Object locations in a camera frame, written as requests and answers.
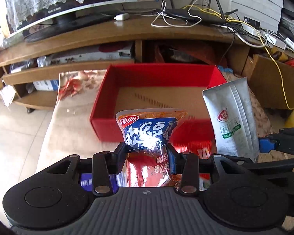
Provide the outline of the blue wafer biscuit pack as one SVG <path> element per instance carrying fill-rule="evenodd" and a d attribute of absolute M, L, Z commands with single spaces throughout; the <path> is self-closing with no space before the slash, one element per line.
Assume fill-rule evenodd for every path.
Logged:
<path fill-rule="evenodd" d="M 80 186 L 88 192 L 93 192 L 95 187 L 102 185 L 109 186 L 114 194 L 119 190 L 115 174 L 109 174 L 109 179 L 106 175 L 99 178 L 99 175 L 93 175 L 92 173 L 82 173 L 80 176 Z"/>

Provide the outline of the black wifi router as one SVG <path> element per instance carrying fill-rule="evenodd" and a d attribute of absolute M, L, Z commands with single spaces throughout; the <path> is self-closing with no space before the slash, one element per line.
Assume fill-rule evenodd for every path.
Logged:
<path fill-rule="evenodd" d="M 236 15 L 238 9 L 224 12 L 219 0 L 215 0 L 219 11 L 214 11 L 210 5 L 212 0 L 209 0 L 206 8 L 201 8 L 196 5 L 196 1 L 192 0 L 192 4 L 183 7 L 182 9 L 164 9 L 164 13 L 172 18 L 182 19 L 190 23 L 202 23 L 204 25 L 223 25 L 233 18 L 232 14 Z"/>

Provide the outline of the silver snack pouch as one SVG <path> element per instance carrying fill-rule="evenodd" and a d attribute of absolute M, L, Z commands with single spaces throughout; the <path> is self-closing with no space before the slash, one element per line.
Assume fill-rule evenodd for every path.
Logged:
<path fill-rule="evenodd" d="M 202 96 L 212 123 L 217 153 L 257 162 L 259 140 L 247 79 L 209 88 Z"/>

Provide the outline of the red cardboard box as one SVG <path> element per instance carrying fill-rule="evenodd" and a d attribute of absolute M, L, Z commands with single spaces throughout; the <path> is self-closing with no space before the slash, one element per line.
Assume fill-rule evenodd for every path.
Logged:
<path fill-rule="evenodd" d="M 100 141 L 121 142 L 123 136 L 116 122 L 119 111 L 177 108 L 186 111 L 187 116 L 173 132 L 172 143 L 212 141 L 213 127 L 202 92 L 225 82 L 213 65 L 110 65 L 96 96 L 90 123 Z"/>

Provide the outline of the blue white box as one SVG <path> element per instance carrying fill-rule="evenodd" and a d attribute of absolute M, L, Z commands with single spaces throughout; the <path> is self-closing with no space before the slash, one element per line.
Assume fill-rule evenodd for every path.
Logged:
<path fill-rule="evenodd" d="M 37 91 L 57 91 L 59 80 L 42 80 L 33 82 Z"/>

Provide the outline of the silver media player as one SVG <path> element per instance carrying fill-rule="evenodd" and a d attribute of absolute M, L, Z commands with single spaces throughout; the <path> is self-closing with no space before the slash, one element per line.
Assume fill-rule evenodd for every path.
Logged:
<path fill-rule="evenodd" d="M 57 52 L 37 58 L 38 67 L 83 61 L 122 60 L 132 57 L 132 42 L 114 42 Z"/>

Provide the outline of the white power strip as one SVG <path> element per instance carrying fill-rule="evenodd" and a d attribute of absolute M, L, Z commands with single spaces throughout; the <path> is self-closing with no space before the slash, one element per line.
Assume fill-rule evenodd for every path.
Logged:
<path fill-rule="evenodd" d="M 289 49 L 294 53 L 294 42 L 288 37 L 283 37 L 281 34 L 275 34 L 271 30 L 255 29 L 244 23 L 242 24 L 242 28 L 255 37 L 261 36 L 264 43 L 276 46 L 283 50 Z"/>

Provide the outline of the black monitor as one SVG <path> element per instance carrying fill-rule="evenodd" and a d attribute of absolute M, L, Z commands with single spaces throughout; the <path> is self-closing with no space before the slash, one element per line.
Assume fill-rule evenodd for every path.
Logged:
<path fill-rule="evenodd" d="M 14 34 L 21 34 L 26 42 L 36 42 L 68 31 L 87 27 L 111 19 L 111 14 L 93 14 L 77 16 L 76 11 L 92 7 L 126 2 L 157 1 L 157 0 L 84 0 L 78 3 L 67 0 L 56 3 L 47 9 L 41 9 L 21 22 Z"/>

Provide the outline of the blue orange spicy snack bag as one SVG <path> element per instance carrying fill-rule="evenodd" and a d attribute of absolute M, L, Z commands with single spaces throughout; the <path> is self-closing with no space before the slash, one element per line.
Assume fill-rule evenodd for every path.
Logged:
<path fill-rule="evenodd" d="M 167 144 L 187 112 L 175 108 L 123 110 L 116 122 L 126 144 L 120 187 L 177 187 L 180 175 L 169 164 Z"/>

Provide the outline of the brown cardboard box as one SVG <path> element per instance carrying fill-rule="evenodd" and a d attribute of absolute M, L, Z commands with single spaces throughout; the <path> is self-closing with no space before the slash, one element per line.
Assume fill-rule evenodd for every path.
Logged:
<path fill-rule="evenodd" d="M 246 60 L 242 76 L 264 108 L 294 107 L 294 68 L 271 59 L 254 55 Z"/>

